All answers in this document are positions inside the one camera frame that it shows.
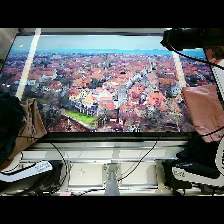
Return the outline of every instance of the sky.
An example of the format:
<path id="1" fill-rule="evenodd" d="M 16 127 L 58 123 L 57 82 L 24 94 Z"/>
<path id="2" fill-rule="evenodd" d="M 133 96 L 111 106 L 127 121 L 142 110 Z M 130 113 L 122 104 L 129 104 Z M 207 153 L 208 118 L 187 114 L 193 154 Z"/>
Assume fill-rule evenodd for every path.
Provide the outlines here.
<path id="1" fill-rule="evenodd" d="M 12 50 L 29 51 L 33 36 L 18 36 Z M 161 44 L 162 36 L 118 35 L 41 35 L 37 50 L 48 49 L 121 49 L 166 50 Z"/>

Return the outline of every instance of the screen bezel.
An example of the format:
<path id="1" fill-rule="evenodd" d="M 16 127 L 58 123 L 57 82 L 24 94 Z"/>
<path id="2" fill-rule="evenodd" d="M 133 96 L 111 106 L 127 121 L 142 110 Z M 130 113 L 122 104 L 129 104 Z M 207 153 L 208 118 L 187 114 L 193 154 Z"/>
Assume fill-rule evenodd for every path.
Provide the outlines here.
<path id="1" fill-rule="evenodd" d="M 16 40 L 17 36 L 34 36 L 35 32 L 29 33 L 18 33 L 16 34 L 8 54 L 5 58 L 4 64 L 0 70 L 5 66 L 5 62 L 11 51 L 11 48 Z M 163 36 L 163 33 L 132 33 L 132 32 L 42 32 L 41 35 L 120 35 L 120 36 Z M 80 142 L 80 141 L 153 141 L 157 140 L 172 140 L 172 141 L 185 141 L 191 139 L 195 132 L 48 132 L 42 139 L 38 142 Z"/>

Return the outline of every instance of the brown cloth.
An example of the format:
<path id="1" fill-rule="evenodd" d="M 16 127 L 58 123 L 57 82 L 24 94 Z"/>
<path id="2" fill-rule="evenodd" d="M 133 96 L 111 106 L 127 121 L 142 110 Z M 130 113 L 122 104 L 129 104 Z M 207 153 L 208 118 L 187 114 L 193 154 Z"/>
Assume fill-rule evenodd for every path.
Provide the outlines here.
<path id="1" fill-rule="evenodd" d="M 20 104 L 24 112 L 24 122 L 19 130 L 19 135 L 16 139 L 15 147 L 11 155 L 0 165 L 0 171 L 7 168 L 14 157 L 21 151 L 28 148 L 30 145 L 35 143 L 38 139 L 47 134 L 45 127 L 42 123 L 40 113 L 37 107 L 35 99 L 28 99 L 24 104 Z"/>
<path id="2" fill-rule="evenodd" d="M 216 85 L 184 87 L 182 95 L 195 130 L 200 135 L 208 134 L 224 126 L 224 111 L 218 99 Z M 205 142 L 219 141 L 223 135 L 224 129 L 203 139 Z"/>

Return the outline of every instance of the television screen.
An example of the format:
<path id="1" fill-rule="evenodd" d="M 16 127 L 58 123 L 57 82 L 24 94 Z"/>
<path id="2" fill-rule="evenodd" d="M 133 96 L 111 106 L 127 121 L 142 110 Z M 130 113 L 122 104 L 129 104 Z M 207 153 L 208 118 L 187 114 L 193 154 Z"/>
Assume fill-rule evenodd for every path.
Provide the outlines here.
<path id="1" fill-rule="evenodd" d="M 162 36 L 17 36 L 0 86 L 36 98 L 48 132 L 192 132 L 184 86 L 211 68 L 164 48 Z M 203 49 L 185 54 L 206 59 Z"/>

